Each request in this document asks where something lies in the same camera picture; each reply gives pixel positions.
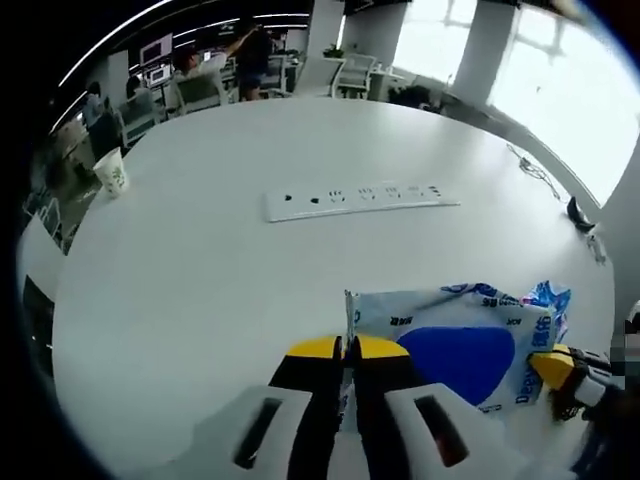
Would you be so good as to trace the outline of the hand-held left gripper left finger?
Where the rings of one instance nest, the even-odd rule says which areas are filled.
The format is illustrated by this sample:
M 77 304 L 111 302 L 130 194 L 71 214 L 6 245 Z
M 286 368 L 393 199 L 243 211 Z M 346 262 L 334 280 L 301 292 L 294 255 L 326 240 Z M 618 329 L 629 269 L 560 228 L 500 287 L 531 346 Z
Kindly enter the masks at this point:
M 342 338 L 289 348 L 234 448 L 233 464 L 257 479 L 325 479 L 340 423 Z

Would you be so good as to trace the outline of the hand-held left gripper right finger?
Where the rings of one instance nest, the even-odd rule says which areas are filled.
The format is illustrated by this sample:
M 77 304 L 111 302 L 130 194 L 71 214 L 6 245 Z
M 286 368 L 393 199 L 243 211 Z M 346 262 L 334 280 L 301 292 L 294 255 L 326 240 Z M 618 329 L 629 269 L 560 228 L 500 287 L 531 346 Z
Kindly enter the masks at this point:
M 357 335 L 349 348 L 357 426 L 373 479 L 503 479 L 490 419 L 443 384 L 426 384 L 408 351 Z

